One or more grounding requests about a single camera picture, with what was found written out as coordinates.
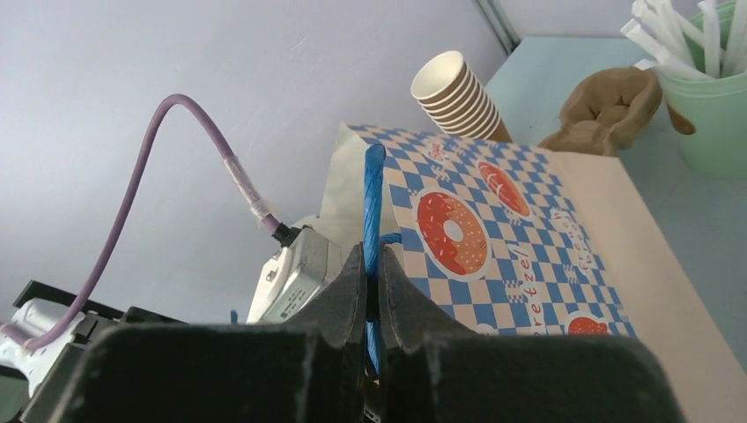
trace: green bucket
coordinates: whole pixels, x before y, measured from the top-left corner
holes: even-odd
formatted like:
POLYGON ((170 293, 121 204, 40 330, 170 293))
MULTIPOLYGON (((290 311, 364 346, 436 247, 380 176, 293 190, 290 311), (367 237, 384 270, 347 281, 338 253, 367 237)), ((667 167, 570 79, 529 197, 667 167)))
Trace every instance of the green bucket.
MULTIPOLYGON (((734 5, 732 2, 718 8, 723 47, 734 5)), ((691 22, 702 29, 702 13, 691 22)), ((688 43, 695 65, 703 71, 703 48, 688 43)), ((659 82, 688 165, 715 176, 747 177, 747 73, 713 81, 688 81, 659 72, 659 82)))

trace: donut hole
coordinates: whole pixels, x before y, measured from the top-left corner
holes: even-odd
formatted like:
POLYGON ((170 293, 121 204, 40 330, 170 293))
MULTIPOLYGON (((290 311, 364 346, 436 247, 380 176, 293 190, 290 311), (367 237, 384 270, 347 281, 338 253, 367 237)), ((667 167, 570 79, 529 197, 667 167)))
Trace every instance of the donut hole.
POLYGON ((444 234, 454 242, 460 242, 464 239, 464 232, 462 232, 459 224, 453 220, 447 220, 444 222, 444 234))

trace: stack of paper cups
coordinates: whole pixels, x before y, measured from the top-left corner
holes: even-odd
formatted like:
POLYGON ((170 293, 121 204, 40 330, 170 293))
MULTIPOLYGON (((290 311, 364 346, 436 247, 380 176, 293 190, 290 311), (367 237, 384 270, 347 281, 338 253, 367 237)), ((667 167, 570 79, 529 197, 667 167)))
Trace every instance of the stack of paper cups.
POLYGON ((410 93, 449 135, 511 142, 498 108, 458 51, 441 53, 426 63, 410 93))

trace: tabletop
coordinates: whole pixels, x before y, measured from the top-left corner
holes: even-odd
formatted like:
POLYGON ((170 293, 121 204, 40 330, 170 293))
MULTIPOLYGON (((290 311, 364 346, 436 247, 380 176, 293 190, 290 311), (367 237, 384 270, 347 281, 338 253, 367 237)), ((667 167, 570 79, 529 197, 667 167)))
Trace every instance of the tabletop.
MULTIPOLYGON (((486 86, 512 139, 538 145, 560 128, 571 91, 594 72, 632 66, 645 53, 627 39, 529 37, 486 86)), ((620 159, 701 300, 747 368, 747 180, 690 170, 666 108, 620 159)))

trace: white wall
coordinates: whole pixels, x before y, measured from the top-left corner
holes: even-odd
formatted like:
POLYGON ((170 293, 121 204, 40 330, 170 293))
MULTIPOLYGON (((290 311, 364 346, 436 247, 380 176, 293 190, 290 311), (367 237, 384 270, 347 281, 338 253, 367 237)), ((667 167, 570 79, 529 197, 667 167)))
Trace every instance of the white wall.
MULTIPOLYGON (((451 48, 483 81, 503 60, 470 0, 0 0, 0 316, 30 278, 79 289, 169 93, 292 223, 319 211, 340 121, 433 129, 410 80, 451 48)), ((227 322, 275 247, 175 109, 93 298, 227 322)))
MULTIPOLYGON (((621 37, 631 19, 632 0, 495 0, 521 36, 573 35, 621 37)), ((683 16, 695 15, 700 0, 672 0, 683 16)))

